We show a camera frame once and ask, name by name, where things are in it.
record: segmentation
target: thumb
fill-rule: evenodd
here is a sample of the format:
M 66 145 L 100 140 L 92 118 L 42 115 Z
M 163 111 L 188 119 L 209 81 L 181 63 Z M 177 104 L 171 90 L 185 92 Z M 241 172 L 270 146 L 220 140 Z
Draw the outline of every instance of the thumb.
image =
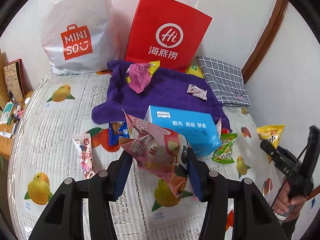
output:
M 304 196 L 299 195 L 299 196 L 296 196 L 296 197 L 292 198 L 291 201 L 290 201 L 290 203 L 291 203 L 292 205 L 297 205 L 297 204 L 305 203 L 306 200 L 307 200 L 307 199 L 306 199 Z

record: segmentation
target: purple towel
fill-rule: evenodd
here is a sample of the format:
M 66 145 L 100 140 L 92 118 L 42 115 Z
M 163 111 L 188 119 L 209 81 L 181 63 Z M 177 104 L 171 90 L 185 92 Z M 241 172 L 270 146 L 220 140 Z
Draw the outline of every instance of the purple towel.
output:
M 125 72 L 131 62 L 116 60 L 108 62 L 108 70 L 112 70 L 107 101 L 92 110 L 92 120 L 97 124 L 125 121 L 122 111 L 144 119 L 149 105 L 183 109 L 208 113 L 215 123 L 220 119 L 222 127 L 230 130 L 227 116 L 207 82 L 194 75 L 187 75 L 174 70 L 159 68 L 153 75 L 145 90 L 137 94 L 125 78 Z M 187 93 L 188 85 L 193 84 L 207 90 L 207 101 Z

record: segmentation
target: hi logo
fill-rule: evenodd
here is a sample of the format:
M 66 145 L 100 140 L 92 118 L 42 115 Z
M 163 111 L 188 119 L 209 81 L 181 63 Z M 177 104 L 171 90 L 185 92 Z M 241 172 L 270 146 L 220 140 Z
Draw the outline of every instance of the hi logo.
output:
M 165 48 L 177 47 L 183 40 L 183 31 L 179 25 L 166 23 L 156 32 L 157 42 Z
M 61 33 L 65 60 L 92 53 L 91 36 L 87 26 L 78 28 L 72 24 L 67 26 L 67 30 Z

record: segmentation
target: checkered cloth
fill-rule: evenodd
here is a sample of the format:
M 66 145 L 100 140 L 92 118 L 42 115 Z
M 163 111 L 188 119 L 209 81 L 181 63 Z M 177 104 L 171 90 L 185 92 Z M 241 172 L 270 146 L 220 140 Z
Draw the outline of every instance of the checkered cloth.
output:
M 249 106 L 241 70 L 233 65 L 208 57 L 196 57 L 205 80 L 216 98 L 225 106 Z

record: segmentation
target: human hand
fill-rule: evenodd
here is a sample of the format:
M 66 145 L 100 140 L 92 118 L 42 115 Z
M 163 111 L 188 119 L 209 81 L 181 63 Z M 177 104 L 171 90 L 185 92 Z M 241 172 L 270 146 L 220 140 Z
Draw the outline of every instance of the human hand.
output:
M 304 203 L 306 202 L 306 198 L 304 196 L 296 196 L 290 200 L 288 198 L 288 194 L 290 192 L 290 185 L 286 181 L 284 183 L 283 188 L 281 189 L 274 205 L 273 210 L 275 213 L 279 215 L 283 215 L 284 213 L 289 211 L 290 205 L 295 205 L 289 216 L 286 218 L 286 222 L 296 219 L 300 215 L 300 210 L 302 209 Z

